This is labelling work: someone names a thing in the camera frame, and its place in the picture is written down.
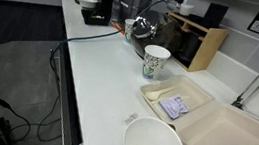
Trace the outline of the small patterned paper cup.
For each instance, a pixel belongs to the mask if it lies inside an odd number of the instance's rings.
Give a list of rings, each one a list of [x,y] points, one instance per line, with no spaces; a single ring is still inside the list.
[[[132,34],[132,27],[134,25],[134,20],[133,19],[126,19],[125,20],[125,40],[127,41],[127,43],[131,42],[131,34]]]

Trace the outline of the black appliance behind kettle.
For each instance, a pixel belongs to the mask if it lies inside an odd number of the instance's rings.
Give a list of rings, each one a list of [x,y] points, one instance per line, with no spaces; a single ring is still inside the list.
[[[121,0],[120,21],[136,17],[150,4],[152,0]]]

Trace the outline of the beige plastic spoon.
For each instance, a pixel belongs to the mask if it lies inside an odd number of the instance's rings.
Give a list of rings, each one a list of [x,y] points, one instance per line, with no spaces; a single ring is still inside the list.
[[[167,93],[168,91],[174,90],[174,87],[170,87],[170,88],[165,88],[165,89],[161,89],[161,90],[156,90],[153,92],[147,92],[145,94],[146,98],[150,99],[151,101],[156,100],[159,98],[159,96],[161,96],[163,93]]]

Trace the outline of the wooden condiment organizer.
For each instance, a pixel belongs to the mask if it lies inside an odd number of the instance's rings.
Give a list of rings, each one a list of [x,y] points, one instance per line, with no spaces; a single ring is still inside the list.
[[[173,58],[187,71],[208,68],[229,31],[224,28],[204,27],[172,11],[169,15],[180,23],[183,34],[180,51],[176,51]]]

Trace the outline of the clear water bottle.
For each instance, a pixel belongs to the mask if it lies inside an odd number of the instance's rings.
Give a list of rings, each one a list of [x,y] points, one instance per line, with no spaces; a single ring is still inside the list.
[[[118,18],[120,17],[120,7],[121,0],[114,0],[112,2],[112,10],[111,10],[111,21],[118,22]]]

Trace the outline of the white bowl on drip tray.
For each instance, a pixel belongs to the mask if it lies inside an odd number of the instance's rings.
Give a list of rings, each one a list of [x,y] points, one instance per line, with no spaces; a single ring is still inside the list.
[[[93,9],[96,7],[98,0],[78,0],[83,8]]]

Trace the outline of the purple sachet packet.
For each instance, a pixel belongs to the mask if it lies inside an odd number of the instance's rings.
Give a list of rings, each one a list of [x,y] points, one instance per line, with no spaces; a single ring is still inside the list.
[[[164,110],[168,117],[172,120],[177,119],[181,114],[187,113],[188,108],[182,102],[180,95],[163,99],[159,102],[160,107]]]

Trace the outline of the chrome sink faucet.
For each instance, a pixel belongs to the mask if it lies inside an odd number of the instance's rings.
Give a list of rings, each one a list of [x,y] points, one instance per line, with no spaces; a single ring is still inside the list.
[[[245,103],[252,99],[252,97],[259,90],[259,74],[249,83],[248,87],[242,91],[240,95],[231,103],[232,106],[242,109],[244,108]]]

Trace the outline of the beige clamshell takeout container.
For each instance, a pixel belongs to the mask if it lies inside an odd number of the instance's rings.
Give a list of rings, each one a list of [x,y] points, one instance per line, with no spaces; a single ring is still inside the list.
[[[184,145],[259,145],[259,118],[220,103],[190,79],[174,76],[140,88],[143,95],[154,91],[163,92],[161,100],[179,96],[186,105],[188,112],[173,120],[158,101],[146,100],[158,118],[176,128]]]

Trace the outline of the glass kettle with metal lid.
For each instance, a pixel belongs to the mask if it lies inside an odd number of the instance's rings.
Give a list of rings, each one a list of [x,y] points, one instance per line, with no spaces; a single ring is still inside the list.
[[[168,49],[173,54],[180,50],[182,43],[181,26],[171,16],[147,11],[135,19],[130,34],[134,51],[144,58],[145,46],[156,45]]]

